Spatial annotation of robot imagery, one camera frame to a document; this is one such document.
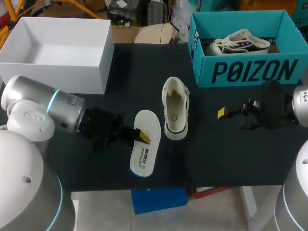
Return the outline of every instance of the white box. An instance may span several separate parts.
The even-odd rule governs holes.
[[[5,84],[23,75],[69,93],[104,94],[114,44],[110,20],[23,17],[0,51]]]

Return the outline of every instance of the blue crate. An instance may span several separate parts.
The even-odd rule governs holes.
[[[147,213],[186,205],[185,189],[132,190],[135,214]]]

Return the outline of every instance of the black table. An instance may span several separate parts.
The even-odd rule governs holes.
[[[164,134],[161,91],[170,76],[191,92],[189,132],[181,141]],[[285,86],[290,93],[294,88]],[[282,184],[308,140],[308,129],[301,126],[248,131],[238,128],[241,117],[218,121],[221,107],[260,100],[260,87],[198,88],[187,44],[116,44],[106,94],[79,96],[88,107],[126,112],[129,126],[138,111],[149,109],[159,118],[162,136],[153,174],[140,178],[129,169],[131,147],[118,142],[103,154],[93,153],[91,141],[57,131],[47,162],[71,191]],[[6,120],[1,110],[0,122]]]

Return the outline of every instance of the shoelace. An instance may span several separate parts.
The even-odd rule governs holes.
[[[225,38],[218,38],[215,40],[215,43],[217,43],[219,46],[224,46],[224,47],[238,47],[239,44],[237,42],[231,41],[229,39]]]

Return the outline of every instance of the floor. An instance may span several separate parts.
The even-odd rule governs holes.
[[[267,190],[253,187],[257,206]],[[130,190],[76,192],[72,198],[78,200],[76,231],[247,231],[238,188],[141,215],[134,214]],[[273,221],[264,231],[276,231]]]

